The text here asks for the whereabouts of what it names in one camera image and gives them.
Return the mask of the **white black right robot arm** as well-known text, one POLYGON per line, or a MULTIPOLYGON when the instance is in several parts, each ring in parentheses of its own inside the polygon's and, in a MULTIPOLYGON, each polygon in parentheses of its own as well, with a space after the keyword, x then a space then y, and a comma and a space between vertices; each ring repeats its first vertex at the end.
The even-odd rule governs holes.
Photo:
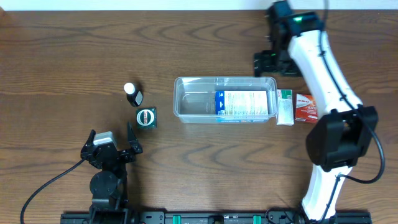
POLYGON ((371 223, 369 212, 335 210, 343 182, 371 142, 380 146, 378 114, 364 106, 348 85, 331 51, 328 14, 296 13, 287 1, 268 8, 271 48, 254 56, 254 74, 303 77, 312 94, 318 121, 305 140, 313 164, 307 193, 299 208, 282 210, 288 223, 371 223))

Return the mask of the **blue fever patch box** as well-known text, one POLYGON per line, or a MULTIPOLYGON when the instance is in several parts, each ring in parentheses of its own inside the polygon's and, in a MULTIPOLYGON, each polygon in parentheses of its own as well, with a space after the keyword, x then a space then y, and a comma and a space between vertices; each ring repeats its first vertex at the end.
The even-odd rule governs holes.
POLYGON ((216 91, 217 122, 242 123, 269 118, 266 91, 216 91))

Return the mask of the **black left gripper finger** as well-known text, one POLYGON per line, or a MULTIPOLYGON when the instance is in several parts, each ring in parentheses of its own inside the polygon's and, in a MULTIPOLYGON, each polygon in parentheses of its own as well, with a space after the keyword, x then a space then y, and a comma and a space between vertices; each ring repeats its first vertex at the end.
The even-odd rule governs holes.
POLYGON ((136 135, 134 134, 132 125, 130 122, 127 122, 127 140, 129 142, 129 145, 131 149, 134 151, 134 154, 141 154, 143 153, 143 148, 141 144, 139 143, 139 140, 136 138, 136 135))
POLYGON ((96 131, 94 129, 92 129, 90 131, 90 135, 89 135, 89 137, 88 137, 88 139, 87 139, 87 141, 85 143, 85 147, 91 147, 93 145, 95 134, 96 134, 96 131))

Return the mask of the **clear plastic container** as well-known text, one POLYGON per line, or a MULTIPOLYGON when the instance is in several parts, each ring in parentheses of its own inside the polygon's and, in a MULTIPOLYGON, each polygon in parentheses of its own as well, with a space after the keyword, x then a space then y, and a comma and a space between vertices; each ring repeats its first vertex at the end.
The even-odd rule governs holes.
POLYGON ((266 91, 269 118, 278 115, 277 85, 272 77, 179 77, 174 85, 174 114, 183 123, 221 123, 215 115, 216 91, 266 91))

